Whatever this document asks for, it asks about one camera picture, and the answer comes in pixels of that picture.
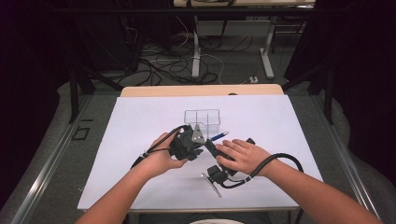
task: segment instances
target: hand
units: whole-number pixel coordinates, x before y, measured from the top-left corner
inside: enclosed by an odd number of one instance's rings
[[[163,139],[168,133],[163,133],[159,138],[157,138],[151,145],[155,145],[161,139]],[[175,133],[169,136],[165,141],[155,147],[148,157],[143,159],[137,166],[139,169],[144,169],[143,172],[148,175],[148,178],[155,177],[157,175],[162,175],[170,169],[180,168],[188,160],[173,160],[169,155],[169,145],[175,138]]]
[[[217,144],[216,148],[231,156],[235,161],[217,156],[216,160],[218,163],[247,175],[253,173],[262,161],[271,156],[265,149],[240,139],[234,139],[231,142],[223,140],[222,144],[223,145]],[[268,165],[266,165],[258,175],[266,175],[268,172]]]

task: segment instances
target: person's left hand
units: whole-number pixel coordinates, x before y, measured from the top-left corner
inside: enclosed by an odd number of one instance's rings
[[[151,145],[158,143],[163,139],[168,133],[163,133],[159,138],[157,138]],[[157,175],[162,175],[170,169],[181,168],[184,163],[188,160],[173,160],[169,154],[169,145],[175,137],[175,133],[169,136],[165,141],[163,141],[159,146],[155,147],[148,157],[143,159],[138,166],[144,169],[146,175],[149,178],[155,177]]]

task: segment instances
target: table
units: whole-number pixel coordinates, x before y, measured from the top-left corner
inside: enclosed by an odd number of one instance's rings
[[[186,7],[188,0],[174,0],[175,7]],[[236,0],[232,7],[284,7],[313,5],[315,0]],[[191,0],[192,7],[227,7],[228,2],[205,3]],[[266,36],[264,48],[260,49],[262,64],[268,79],[275,78],[268,52],[275,34],[276,17],[269,21],[227,21],[227,29],[222,28],[224,21],[198,21],[195,17],[194,56],[192,63],[192,77],[199,76],[200,55],[199,36],[203,35],[257,35]]]
[[[228,135],[230,139],[237,136],[244,138],[249,136],[259,146],[266,145],[279,152],[297,155],[305,171],[321,179],[298,120],[293,114],[289,97],[283,94],[278,85],[132,87],[122,91],[114,107],[78,209],[88,209],[128,172],[134,160],[143,152],[142,149],[148,147],[155,137],[178,126],[178,121],[174,122],[174,120],[182,113],[180,110],[184,109],[184,106],[196,106],[196,103],[201,102],[205,102],[202,108],[216,105],[221,111],[221,124],[218,132],[226,129],[230,131]],[[161,105],[163,103],[172,109],[166,112],[166,106]],[[235,105],[245,109],[239,112],[228,109]],[[257,118],[234,119],[241,113],[250,113],[251,116]],[[241,129],[238,125],[240,122],[257,132],[245,132],[245,129]],[[279,132],[283,132],[290,138],[276,141],[276,135],[279,135]],[[186,163],[182,169],[172,170],[150,180],[136,198],[130,211],[137,213],[218,212],[298,208],[295,201],[266,178],[255,178],[244,187],[236,189],[219,189],[223,197],[218,198],[201,178],[201,173],[215,164],[213,160],[208,152],[203,152],[197,160]]]

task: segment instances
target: person's right hand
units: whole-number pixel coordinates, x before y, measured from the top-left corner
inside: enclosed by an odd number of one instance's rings
[[[223,140],[222,144],[223,145],[217,144],[216,149],[231,156],[235,161],[230,161],[222,156],[217,156],[216,160],[218,163],[247,175],[251,175],[262,161],[271,156],[271,154],[262,147],[257,147],[240,139],[234,139],[233,141]],[[269,170],[268,165],[266,165],[257,175],[266,176]]]

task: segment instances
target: gray floor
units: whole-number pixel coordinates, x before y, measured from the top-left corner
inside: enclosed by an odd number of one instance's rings
[[[245,42],[244,45],[249,46],[248,50],[240,52],[208,52],[207,54],[211,56],[205,56],[204,60],[211,72],[219,74],[222,71],[220,80],[223,84],[240,84],[250,76],[257,76],[259,83],[282,84],[286,81],[283,78],[283,73],[289,63],[298,38],[298,35],[282,35],[276,39],[276,52],[270,55],[276,74],[275,80],[265,78],[258,53],[258,48],[262,45],[262,39],[259,38],[254,38],[251,45]],[[239,40],[224,39],[223,48],[233,48],[235,43],[239,43],[242,39],[243,37],[239,37]],[[156,47],[151,47],[146,50],[157,49]],[[178,74],[186,77],[188,72],[181,71]],[[147,75],[147,73],[142,73],[126,77],[121,84],[133,86],[144,80]],[[318,168],[326,183],[359,200],[359,197],[357,198],[356,196],[356,190],[350,187],[351,180],[345,175],[334,140],[329,135],[326,123],[323,121],[321,113],[316,106],[316,103],[320,102],[321,98],[320,96],[311,97],[307,95],[306,88],[308,84],[302,83],[287,91],[286,94],[290,96],[305,137],[317,161]],[[26,223],[72,223],[82,214],[76,209],[81,194],[79,189],[87,180],[96,150],[101,142],[115,104],[115,99],[120,94],[103,83],[95,82],[95,85],[97,92],[94,96],[81,96],[82,105],[85,105],[82,108],[84,110],[72,126],[68,125],[70,118],[68,86],[65,84],[59,89],[61,102],[53,122],[28,171],[2,209],[0,223],[11,223],[13,219],[14,221],[24,220]],[[179,84],[163,78],[161,85]],[[336,102],[333,104],[333,118],[333,127],[337,131],[341,142],[346,146],[349,135],[348,123],[343,116],[342,107]],[[87,138],[78,140],[84,135],[84,132],[79,132],[78,130],[88,129]],[[61,152],[55,157],[56,160],[54,159],[55,152]],[[396,210],[396,190],[394,186],[365,163],[356,158],[353,158],[353,160],[378,214],[385,223],[392,223],[395,220],[395,215],[390,211]],[[53,169],[55,171],[47,176],[41,176],[42,173],[40,172],[43,167],[45,168],[49,164],[56,168]],[[32,188],[37,177],[48,180],[48,184],[41,186],[42,189]],[[22,210],[30,212],[26,214],[21,212]],[[285,212],[271,213],[274,223],[286,223],[286,217],[287,214]],[[313,223],[313,221],[309,217],[304,216],[302,223]]]

